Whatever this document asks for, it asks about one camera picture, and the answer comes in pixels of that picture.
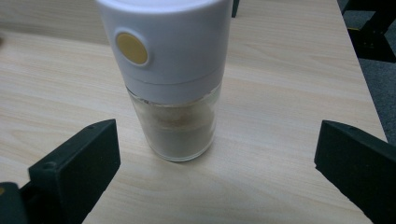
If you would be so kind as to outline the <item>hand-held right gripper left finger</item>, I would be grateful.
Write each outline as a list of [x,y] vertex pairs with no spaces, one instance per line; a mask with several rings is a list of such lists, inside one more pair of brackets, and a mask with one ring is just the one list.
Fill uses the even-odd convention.
[[31,224],[81,224],[120,168],[114,119],[82,129],[29,169],[22,188]]

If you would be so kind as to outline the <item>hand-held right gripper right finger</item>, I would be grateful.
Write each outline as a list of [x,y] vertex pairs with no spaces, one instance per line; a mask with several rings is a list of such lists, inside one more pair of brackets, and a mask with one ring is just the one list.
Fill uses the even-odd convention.
[[374,224],[396,224],[396,146],[324,120],[314,163]]

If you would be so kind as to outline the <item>white-capped jar of brown powder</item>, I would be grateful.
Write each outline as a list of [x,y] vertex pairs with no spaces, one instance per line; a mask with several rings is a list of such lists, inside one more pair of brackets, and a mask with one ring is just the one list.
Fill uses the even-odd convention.
[[189,161],[212,144],[233,0],[95,0],[148,145]]

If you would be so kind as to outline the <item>black chair base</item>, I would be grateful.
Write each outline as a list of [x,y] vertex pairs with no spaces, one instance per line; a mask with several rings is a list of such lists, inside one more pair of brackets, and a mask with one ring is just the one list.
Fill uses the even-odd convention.
[[396,63],[396,55],[385,33],[396,20],[396,0],[347,0],[347,11],[373,11],[374,15],[361,28],[348,28],[357,56],[361,59]]

